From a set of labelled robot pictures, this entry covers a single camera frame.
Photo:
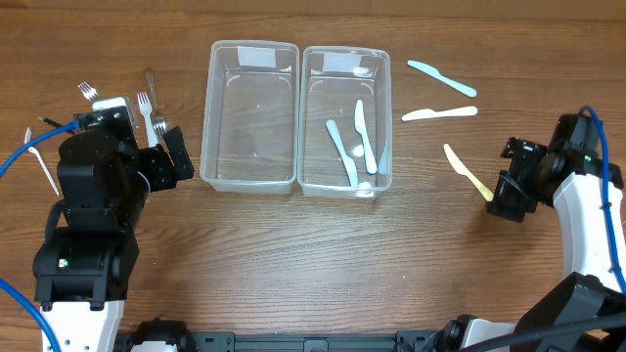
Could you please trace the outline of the white plastic knife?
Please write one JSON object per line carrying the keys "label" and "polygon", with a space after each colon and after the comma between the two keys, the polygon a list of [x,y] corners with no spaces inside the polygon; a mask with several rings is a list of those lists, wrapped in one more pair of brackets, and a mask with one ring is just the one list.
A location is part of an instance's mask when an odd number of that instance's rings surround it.
{"label": "white plastic knife", "polygon": [[368,136],[364,104],[362,100],[357,100],[354,110],[355,130],[360,134],[363,146],[363,157],[365,159],[366,171],[368,174],[374,175],[378,172],[377,162]]}

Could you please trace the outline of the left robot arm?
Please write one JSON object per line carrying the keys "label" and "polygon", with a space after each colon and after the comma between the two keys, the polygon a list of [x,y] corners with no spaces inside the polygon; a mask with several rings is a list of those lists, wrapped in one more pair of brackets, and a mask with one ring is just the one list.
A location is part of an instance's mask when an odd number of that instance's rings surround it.
{"label": "left robot arm", "polygon": [[179,127],[141,149],[130,128],[97,123],[59,147],[63,198],[33,260],[45,351],[112,351],[139,255],[135,230],[149,194],[194,168]]}

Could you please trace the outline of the pale blue knife bottom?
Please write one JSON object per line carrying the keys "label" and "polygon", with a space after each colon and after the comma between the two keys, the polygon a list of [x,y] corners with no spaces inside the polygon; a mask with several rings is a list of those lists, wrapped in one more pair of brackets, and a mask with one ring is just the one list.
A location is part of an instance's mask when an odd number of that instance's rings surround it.
{"label": "pale blue knife bottom", "polygon": [[356,165],[355,165],[354,160],[345,151],[336,122],[333,119],[328,119],[326,121],[326,128],[342,160],[344,169],[348,177],[349,185],[351,187],[357,187],[358,186],[358,174],[357,174]]}

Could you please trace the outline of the yellow plastic knife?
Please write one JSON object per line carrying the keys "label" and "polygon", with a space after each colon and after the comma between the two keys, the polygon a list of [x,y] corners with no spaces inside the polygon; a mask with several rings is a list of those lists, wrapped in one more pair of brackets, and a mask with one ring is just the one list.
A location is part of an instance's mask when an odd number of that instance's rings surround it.
{"label": "yellow plastic knife", "polygon": [[448,159],[448,162],[452,166],[452,168],[460,175],[467,177],[471,183],[476,187],[476,189],[480,192],[483,198],[486,201],[492,201],[494,194],[490,191],[482,182],[480,182],[469,170],[468,168],[461,162],[461,160],[457,157],[455,152],[452,150],[449,144],[443,145],[444,153]]}

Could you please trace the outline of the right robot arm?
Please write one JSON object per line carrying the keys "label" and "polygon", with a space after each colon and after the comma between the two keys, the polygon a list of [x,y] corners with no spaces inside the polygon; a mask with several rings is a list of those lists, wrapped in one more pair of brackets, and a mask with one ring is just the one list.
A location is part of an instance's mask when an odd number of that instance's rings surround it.
{"label": "right robot arm", "polygon": [[609,160],[604,125],[589,106],[559,118],[548,145],[511,137],[510,160],[488,190],[444,148],[453,169],[486,200],[488,213],[520,222],[538,204],[559,218],[563,279],[517,323],[472,315],[450,321],[424,351],[622,351],[625,348],[625,187]]}

